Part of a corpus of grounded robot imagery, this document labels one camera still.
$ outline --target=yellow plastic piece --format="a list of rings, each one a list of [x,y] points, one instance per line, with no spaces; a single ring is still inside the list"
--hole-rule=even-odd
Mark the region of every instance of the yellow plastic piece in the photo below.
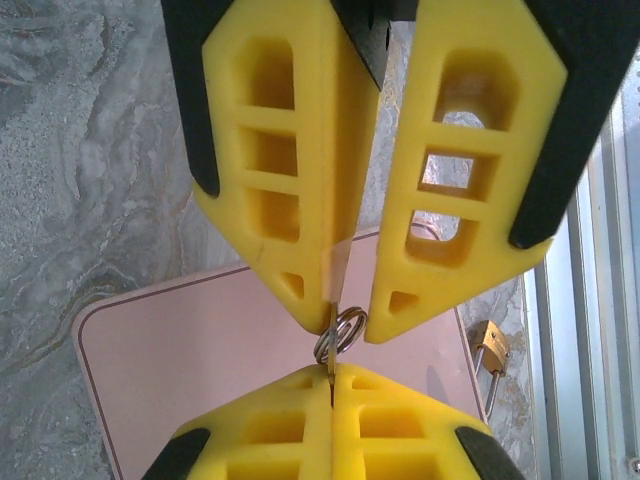
[[[211,436],[188,480],[476,480],[456,437],[481,421],[355,365],[310,366],[203,415],[175,434]]]
[[[382,343],[533,267],[550,241],[508,235],[566,69],[522,0],[421,0],[382,218],[365,340]],[[484,128],[446,123],[471,112]],[[429,155],[473,161],[466,188],[424,183]],[[458,218],[447,241],[416,212]]]
[[[379,92],[328,0],[235,0],[202,48],[220,195],[207,217],[300,325],[340,297]]]
[[[338,365],[335,480],[476,480],[455,430],[480,420],[356,365]]]
[[[211,436],[188,480],[328,480],[331,402],[327,367],[313,365],[186,425]]]

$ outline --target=marble floor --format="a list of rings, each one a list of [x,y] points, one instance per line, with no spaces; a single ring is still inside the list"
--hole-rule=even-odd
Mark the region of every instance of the marble floor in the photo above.
[[[363,227],[380,218],[401,103],[411,28],[396,27]],[[71,322],[96,300],[238,260],[190,194],[158,1],[0,0],[0,185],[0,478],[112,478]],[[460,313],[509,337],[490,423],[535,478],[522,298],[515,279]]]

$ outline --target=pink cutting board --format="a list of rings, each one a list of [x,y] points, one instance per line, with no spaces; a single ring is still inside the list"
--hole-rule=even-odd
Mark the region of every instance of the pink cutting board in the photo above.
[[[341,310],[365,310],[377,234],[353,243]],[[247,268],[180,278],[83,310],[73,337],[116,478],[139,480],[184,422],[314,362],[306,333]],[[484,418],[452,310],[351,362]]]

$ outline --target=small lock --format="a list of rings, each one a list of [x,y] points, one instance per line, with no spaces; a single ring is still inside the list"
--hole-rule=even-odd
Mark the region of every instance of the small lock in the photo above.
[[[475,353],[476,376],[483,365],[492,375],[491,387],[485,404],[487,418],[493,412],[493,405],[498,392],[498,381],[507,373],[507,365],[511,350],[504,333],[491,320],[478,324],[471,339],[471,351]]]

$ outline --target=rounded corner board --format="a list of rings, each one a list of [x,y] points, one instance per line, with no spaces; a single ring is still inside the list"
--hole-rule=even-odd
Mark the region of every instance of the rounded corner board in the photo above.
[[[342,307],[368,308],[378,236],[358,237]],[[138,479],[175,429],[313,363],[316,336],[246,267],[176,279],[86,308],[73,338],[114,473]],[[452,310],[341,357],[477,418],[481,401]]]

